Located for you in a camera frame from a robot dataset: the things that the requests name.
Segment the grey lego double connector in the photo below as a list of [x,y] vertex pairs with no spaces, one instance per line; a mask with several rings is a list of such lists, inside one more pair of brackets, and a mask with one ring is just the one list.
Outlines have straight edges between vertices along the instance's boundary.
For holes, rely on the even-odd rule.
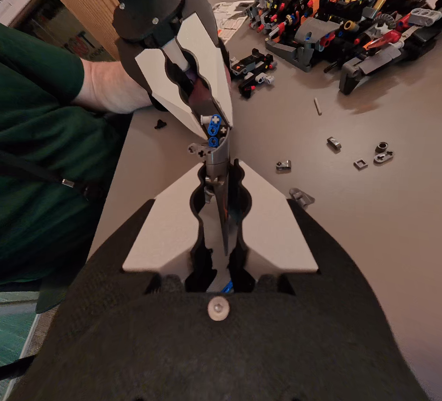
[[394,157],[394,152],[389,150],[389,144],[381,141],[375,148],[373,162],[377,165],[384,164]]

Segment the small black lego assembly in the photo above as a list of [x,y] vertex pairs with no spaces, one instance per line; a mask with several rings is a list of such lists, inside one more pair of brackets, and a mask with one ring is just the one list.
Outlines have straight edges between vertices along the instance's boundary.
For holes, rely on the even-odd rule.
[[249,56],[240,60],[231,59],[230,77],[232,80],[238,80],[237,87],[240,95],[245,99],[250,99],[257,86],[274,85],[273,71],[277,64],[272,54],[265,55],[253,48]]

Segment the grey angled lego piece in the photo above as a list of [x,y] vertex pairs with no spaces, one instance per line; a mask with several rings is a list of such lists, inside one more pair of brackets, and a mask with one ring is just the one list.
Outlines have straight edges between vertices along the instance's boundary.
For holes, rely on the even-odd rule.
[[316,201],[314,197],[299,188],[291,188],[289,194],[291,199],[293,199],[303,210],[307,210],[307,208]]

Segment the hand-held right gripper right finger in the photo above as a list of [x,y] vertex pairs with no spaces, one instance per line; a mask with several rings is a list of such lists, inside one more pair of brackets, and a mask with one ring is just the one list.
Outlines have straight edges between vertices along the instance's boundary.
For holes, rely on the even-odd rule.
[[229,177],[229,215],[237,225],[228,263],[233,292],[252,292],[267,275],[279,280],[288,274],[317,273],[292,200],[239,159]]

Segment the large lego car model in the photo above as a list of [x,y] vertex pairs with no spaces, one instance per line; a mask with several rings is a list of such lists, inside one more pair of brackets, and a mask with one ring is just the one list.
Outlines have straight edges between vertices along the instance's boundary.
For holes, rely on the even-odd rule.
[[441,34],[441,0],[254,0],[246,9],[250,28],[265,46],[309,72],[328,61],[341,70],[339,90],[349,95],[366,77],[414,61]]

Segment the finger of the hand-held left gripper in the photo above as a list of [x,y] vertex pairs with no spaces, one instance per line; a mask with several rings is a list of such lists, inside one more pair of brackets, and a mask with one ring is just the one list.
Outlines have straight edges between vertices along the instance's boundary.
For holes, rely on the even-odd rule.
[[181,49],[193,56],[197,73],[208,85],[213,103],[232,128],[233,106],[222,52],[197,13],[183,20],[176,39]]
[[152,97],[192,132],[207,140],[206,129],[201,126],[200,115],[194,114],[194,107],[201,106],[208,100],[208,90],[185,57],[179,57],[187,64],[185,68],[190,70],[184,74],[185,82],[191,82],[193,88],[188,100],[185,100],[185,92],[169,78],[166,72],[166,57],[167,54],[163,49],[145,49],[135,60],[152,91]]

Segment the person's left forearm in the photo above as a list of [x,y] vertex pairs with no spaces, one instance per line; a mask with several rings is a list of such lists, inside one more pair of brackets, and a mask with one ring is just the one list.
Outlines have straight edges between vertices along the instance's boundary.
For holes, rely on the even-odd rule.
[[92,111],[130,114],[152,106],[148,92],[124,70],[121,62],[81,60],[84,80],[72,105]]

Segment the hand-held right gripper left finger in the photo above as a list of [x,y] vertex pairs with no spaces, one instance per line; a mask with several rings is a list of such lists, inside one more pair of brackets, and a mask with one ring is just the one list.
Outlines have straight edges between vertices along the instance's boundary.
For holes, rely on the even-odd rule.
[[153,200],[123,263],[125,272],[176,275],[189,292],[209,287],[209,249],[200,212],[206,204],[206,165],[198,163]]

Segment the dark grey lego wing assembly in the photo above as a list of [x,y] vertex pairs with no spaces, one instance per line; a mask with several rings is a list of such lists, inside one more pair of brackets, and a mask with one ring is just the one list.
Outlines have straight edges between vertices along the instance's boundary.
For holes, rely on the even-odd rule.
[[188,151],[203,162],[206,173],[203,185],[206,203],[214,197],[221,224],[223,249],[229,255],[229,179],[231,171],[230,131],[231,126],[219,114],[201,115],[200,124],[207,134],[207,142],[191,144]]

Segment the dark cardboard box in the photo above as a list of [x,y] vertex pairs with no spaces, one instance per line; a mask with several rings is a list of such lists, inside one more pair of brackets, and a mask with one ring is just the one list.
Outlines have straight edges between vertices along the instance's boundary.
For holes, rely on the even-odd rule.
[[65,7],[45,7],[30,20],[34,35],[87,61],[115,59]]

